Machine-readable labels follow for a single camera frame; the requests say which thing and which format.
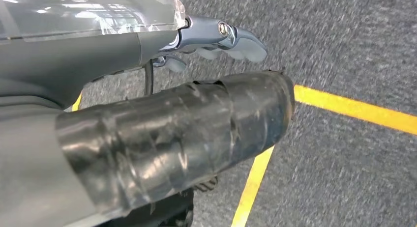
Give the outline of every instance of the brake lever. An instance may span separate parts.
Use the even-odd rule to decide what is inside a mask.
[[[215,59],[219,51],[235,59],[247,58],[253,62],[263,61],[266,47],[251,32],[226,22],[207,17],[187,17],[187,26],[179,29],[175,40],[160,50],[160,56],[172,52],[197,52],[208,59]]]

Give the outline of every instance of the black handlebar grip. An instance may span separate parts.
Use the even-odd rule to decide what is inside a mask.
[[[287,76],[242,73],[63,113],[56,129],[97,210],[117,218],[262,153],[294,107]]]

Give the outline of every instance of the gray asphalt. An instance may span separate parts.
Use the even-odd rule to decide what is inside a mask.
[[[155,73],[156,90],[185,81],[281,69],[300,85],[417,115],[417,0],[181,0],[268,46],[262,64],[184,56],[189,71]],[[142,73],[84,90],[81,107],[142,95]],[[230,226],[252,161],[197,195],[196,227]],[[249,227],[414,227],[417,137],[298,105],[249,215]]]

